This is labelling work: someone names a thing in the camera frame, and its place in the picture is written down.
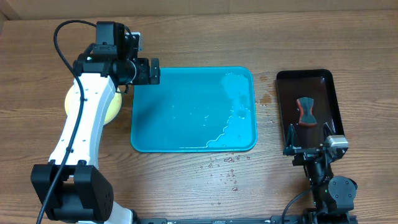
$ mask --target wooden table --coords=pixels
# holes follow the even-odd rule
[[[124,96],[99,147],[99,170],[122,206],[140,217],[281,214],[308,181],[282,155],[275,76],[281,70],[327,68],[350,143],[333,172],[358,183],[352,214],[361,223],[396,223],[398,11],[89,19],[100,20],[140,31],[140,56],[158,57],[163,67],[237,65],[255,79],[258,143],[242,153],[140,154],[129,142],[132,94]],[[0,36],[0,223],[34,223],[40,209],[30,172],[47,162],[58,142],[72,85],[53,46],[59,23],[6,22]],[[70,62],[94,41],[95,30],[85,25],[66,26],[58,35]],[[229,157],[235,162],[224,161]],[[289,213],[310,206],[307,196]]]

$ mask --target blue mat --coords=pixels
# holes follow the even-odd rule
[[[161,68],[134,87],[131,144],[140,152],[247,151],[257,142],[253,77],[243,67]]]

